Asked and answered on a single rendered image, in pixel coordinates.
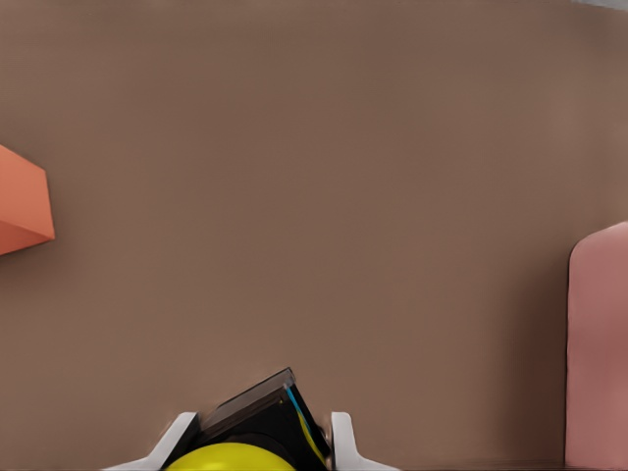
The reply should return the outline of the pink storage box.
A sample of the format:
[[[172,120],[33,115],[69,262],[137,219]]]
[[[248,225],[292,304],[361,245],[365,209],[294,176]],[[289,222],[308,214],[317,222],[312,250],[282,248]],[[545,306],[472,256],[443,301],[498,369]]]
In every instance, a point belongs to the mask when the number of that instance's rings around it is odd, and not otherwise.
[[[628,471],[628,222],[570,256],[565,463]]]

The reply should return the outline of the yellow button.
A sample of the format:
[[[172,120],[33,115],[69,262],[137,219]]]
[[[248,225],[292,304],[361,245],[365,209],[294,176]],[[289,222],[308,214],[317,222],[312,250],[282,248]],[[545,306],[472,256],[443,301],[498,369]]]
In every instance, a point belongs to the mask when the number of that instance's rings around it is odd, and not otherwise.
[[[331,448],[313,419],[290,368],[285,368],[194,418],[166,465],[208,445],[242,443],[262,447],[296,471],[328,471]]]

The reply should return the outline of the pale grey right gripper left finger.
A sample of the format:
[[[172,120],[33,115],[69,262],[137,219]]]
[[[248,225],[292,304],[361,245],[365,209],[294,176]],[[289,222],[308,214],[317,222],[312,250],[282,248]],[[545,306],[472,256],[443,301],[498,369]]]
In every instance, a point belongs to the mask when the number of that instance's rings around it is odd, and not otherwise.
[[[162,471],[185,453],[197,435],[198,413],[183,412],[146,456],[101,471]]]

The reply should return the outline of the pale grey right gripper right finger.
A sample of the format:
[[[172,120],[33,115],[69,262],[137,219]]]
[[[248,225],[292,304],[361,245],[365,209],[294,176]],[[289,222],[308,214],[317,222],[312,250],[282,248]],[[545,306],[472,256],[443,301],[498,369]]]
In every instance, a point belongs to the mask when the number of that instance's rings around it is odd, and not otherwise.
[[[356,444],[351,416],[331,414],[334,471],[398,471],[397,468],[362,456]]]

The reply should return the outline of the orange block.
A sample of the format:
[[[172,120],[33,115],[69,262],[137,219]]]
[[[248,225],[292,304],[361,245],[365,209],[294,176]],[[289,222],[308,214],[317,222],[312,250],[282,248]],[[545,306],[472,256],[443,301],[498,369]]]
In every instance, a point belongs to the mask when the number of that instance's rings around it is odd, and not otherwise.
[[[0,144],[0,255],[54,239],[46,172]]]

